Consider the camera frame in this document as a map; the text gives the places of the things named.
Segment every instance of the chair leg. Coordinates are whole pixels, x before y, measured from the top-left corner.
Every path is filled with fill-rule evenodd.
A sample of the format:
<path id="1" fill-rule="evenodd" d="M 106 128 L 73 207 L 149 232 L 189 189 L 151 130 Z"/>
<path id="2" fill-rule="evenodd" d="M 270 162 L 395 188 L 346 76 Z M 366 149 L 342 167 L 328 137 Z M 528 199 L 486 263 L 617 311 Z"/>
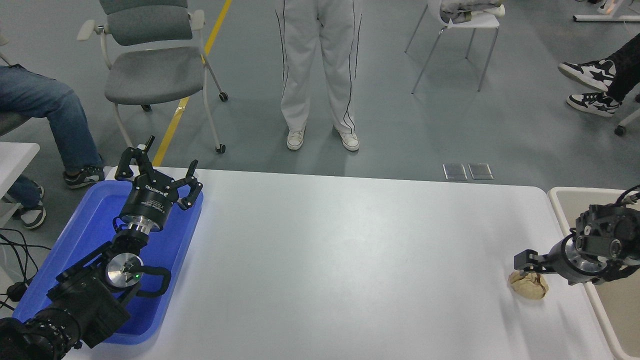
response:
<path id="1" fill-rule="evenodd" d="M 418 24 L 416 24 L 415 29 L 413 30 L 413 34 L 411 35 L 411 39 L 409 39 L 409 44 L 407 44 L 406 48 L 404 49 L 405 52 L 407 52 L 407 50 L 409 50 L 409 46 L 411 46 L 411 42 L 413 41 L 413 37 L 415 36 L 415 33 L 418 31 L 418 28 L 420 27 L 420 24 L 422 23 L 422 18 L 424 17 L 424 14 L 427 12 L 428 8 L 429 8 L 429 2 L 427 2 L 427 5 L 424 7 L 424 10 L 422 11 L 422 15 L 420 15 L 420 20 L 418 20 Z"/>
<path id="2" fill-rule="evenodd" d="M 436 42 L 433 43 L 433 47 L 431 48 L 431 52 L 429 52 L 429 56 L 427 56 L 427 61 L 424 62 L 424 66 L 422 67 L 422 71 L 420 71 L 420 75 L 418 75 L 418 80 L 415 81 L 415 85 L 413 86 L 413 90 L 411 90 L 411 94 L 415 93 L 415 89 L 418 87 L 418 83 L 420 83 L 420 79 L 422 78 L 422 75 L 424 73 L 424 69 L 427 68 L 427 64 L 429 63 L 429 60 L 431 59 L 431 55 L 433 55 L 433 51 L 436 49 L 436 45 L 438 45 L 438 40 L 440 39 L 440 35 L 442 35 L 442 33 L 444 32 L 444 29 L 446 29 L 446 28 L 442 28 L 438 32 L 438 37 L 436 38 Z"/>
<path id="3" fill-rule="evenodd" d="M 498 38 L 498 28 L 495 28 L 495 35 L 493 36 L 493 42 L 491 43 L 491 49 L 489 49 L 489 55 L 486 57 L 486 63 L 484 65 L 484 70 L 482 71 L 482 76 L 480 77 L 480 84 L 478 85 L 478 91 L 482 87 L 482 82 L 484 80 L 484 74 L 486 73 L 486 68 L 489 67 L 489 60 L 491 59 L 491 54 L 493 52 L 493 47 L 495 46 L 495 40 Z"/>
<path id="4" fill-rule="evenodd" d="M 124 128 L 124 124 L 122 123 L 122 119 L 120 118 L 120 112 L 118 111 L 118 104 L 113 103 L 113 111 L 116 114 L 116 123 L 120 128 L 120 132 L 122 133 L 122 137 L 124 141 L 127 143 L 127 146 L 133 147 L 133 143 L 131 142 L 131 138 L 129 138 L 129 134 L 127 134 L 127 130 Z"/>
<path id="5" fill-rule="evenodd" d="M 216 126 L 213 124 L 213 116 L 211 115 L 211 109 L 209 109 L 209 101 L 207 100 L 207 71 L 204 71 L 204 83 L 202 84 L 202 100 L 204 101 L 204 110 L 207 113 L 207 118 L 209 119 L 209 125 L 211 126 L 211 131 L 213 132 L 213 141 L 216 143 L 216 152 L 220 154 L 224 154 L 226 147 L 223 144 L 220 144 L 220 139 L 218 139 L 218 132 L 216 131 Z"/>
<path id="6" fill-rule="evenodd" d="M 469 51 L 471 50 L 471 43 L 474 41 L 474 36 L 476 35 L 476 29 L 471 33 L 471 41 L 469 41 L 469 47 L 467 48 L 467 53 L 465 55 L 465 59 L 469 59 Z"/>
<path id="7" fill-rule="evenodd" d="M 218 83 L 218 79 L 216 79 L 216 75 L 213 73 L 213 69 L 211 68 L 211 64 L 209 64 L 209 59 L 207 59 L 206 56 L 202 56 L 202 58 L 204 59 L 205 68 L 207 68 L 207 70 L 209 70 L 209 73 L 211 74 L 211 77 L 213 78 L 213 81 L 216 83 L 216 86 L 218 87 L 218 93 L 220 95 L 220 100 L 222 100 L 222 102 L 225 102 L 225 101 L 229 100 L 229 96 L 227 95 L 227 93 L 222 91 L 222 88 L 220 88 L 220 84 Z"/>
<path id="8" fill-rule="evenodd" d="M 640 117 L 640 109 L 634 111 L 631 115 L 625 117 L 621 122 L 619 122 L 613 132 L 618 136 L 624 135 L 627 132 L 626 126 L 638 117 Z"/>

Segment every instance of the chair wheel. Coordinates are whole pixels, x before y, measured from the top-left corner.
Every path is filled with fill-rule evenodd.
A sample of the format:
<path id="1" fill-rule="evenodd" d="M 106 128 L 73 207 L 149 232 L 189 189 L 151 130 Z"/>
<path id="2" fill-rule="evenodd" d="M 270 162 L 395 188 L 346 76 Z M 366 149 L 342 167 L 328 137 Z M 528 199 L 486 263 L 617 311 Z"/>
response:
<path id="1" fill-rule="evenodd" d="M 622 136 L 626 132 L 627 132 L 627 129 L 624 126 L 620 126 L 620 125 L 618 125 L 618 127 L 616 127 L 616 129 L 613 131 L 613 133 L 618 136 Z"/>

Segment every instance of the beige tray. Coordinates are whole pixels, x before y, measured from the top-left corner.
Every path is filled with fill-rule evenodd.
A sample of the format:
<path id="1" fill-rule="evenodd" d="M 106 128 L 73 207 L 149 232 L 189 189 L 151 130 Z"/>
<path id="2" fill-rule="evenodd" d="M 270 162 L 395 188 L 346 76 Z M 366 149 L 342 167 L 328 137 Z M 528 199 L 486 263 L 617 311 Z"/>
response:
<path id="1" fill-rule="evenodd" d="M 615 202 L 623 190 L 553 188 L 551 200 L 564 235 L 590 204 Z M 630 206 L 640 210 L 639 205 Z M 619 360 L 640 360 L 640 272 L 626 279 L 584 285 L 611 352 Z"/>

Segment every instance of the white pants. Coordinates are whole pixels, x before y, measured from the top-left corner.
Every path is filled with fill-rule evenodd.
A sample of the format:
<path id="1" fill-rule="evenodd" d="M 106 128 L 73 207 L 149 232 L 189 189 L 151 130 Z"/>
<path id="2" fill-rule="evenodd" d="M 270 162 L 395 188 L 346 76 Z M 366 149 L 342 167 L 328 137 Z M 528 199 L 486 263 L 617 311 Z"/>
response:
<path id="1" fill-rule="evenodd" d="M 362 0 L 276 0 L 282 41 L 282 115 L 300 131 L 309 115 L 309 77 L 320 39 L 334 126 L 355 132 L 353 80 L 356 76 Z"/>

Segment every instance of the gray office chair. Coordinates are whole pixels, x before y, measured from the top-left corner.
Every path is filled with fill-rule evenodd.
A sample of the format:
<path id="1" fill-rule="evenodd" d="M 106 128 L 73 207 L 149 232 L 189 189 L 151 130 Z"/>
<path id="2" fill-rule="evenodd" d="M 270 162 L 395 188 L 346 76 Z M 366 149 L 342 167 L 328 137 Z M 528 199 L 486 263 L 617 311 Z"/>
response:
<path id="1" fill-rule="evenodd" d="M 132 146 L 118 112 L 118 105 L 140 105 L 150 111 L 150 105 L 174 101 L 202 90 L 205 111 L 213 131 L 216 152 L 224 153 L 207 102 L 207 72 L 220 92 L 220 99 L 228 100 L 211 69 L 204 51 L 202 28 L 204 12 L 187 12 L 186 0 L 100 0 L 107 14 L 107 24 L 97 26 L 86 21 L 77 40 L 84 41 L 92 33 L 100 35 L 102 55 L 109 68 L 104 95 L 113 103 L 116 123 L 120 132 Z M 131 51 L 121 54 L 112 63 L 107 54 L 106 35 L 122 46 L 144 44 L 161 40 L 190 40 L 193 31 L 200 35 L 200 46 L 170 47 L 166 49 Z"/>
<path id="2" fill-rule="evenodd" d="M 24 124 L 30 117 L 10 111 L 0 111 L 0 136 Z"/>
<path id="3" fill-rule="evenodd" d="M 640 94 L 637 94 L 634 98 L 635 102 L 640 102 Z M 623 136 L 627 132 L 627 125 L 632 121 L 638 119 L 640 117 L 640 109 L 631 113 L 631 115 L 625 117 L 621 122 L 618 123 L 616 129 L 613 131 L 614 134 L 618 136 Z"/>

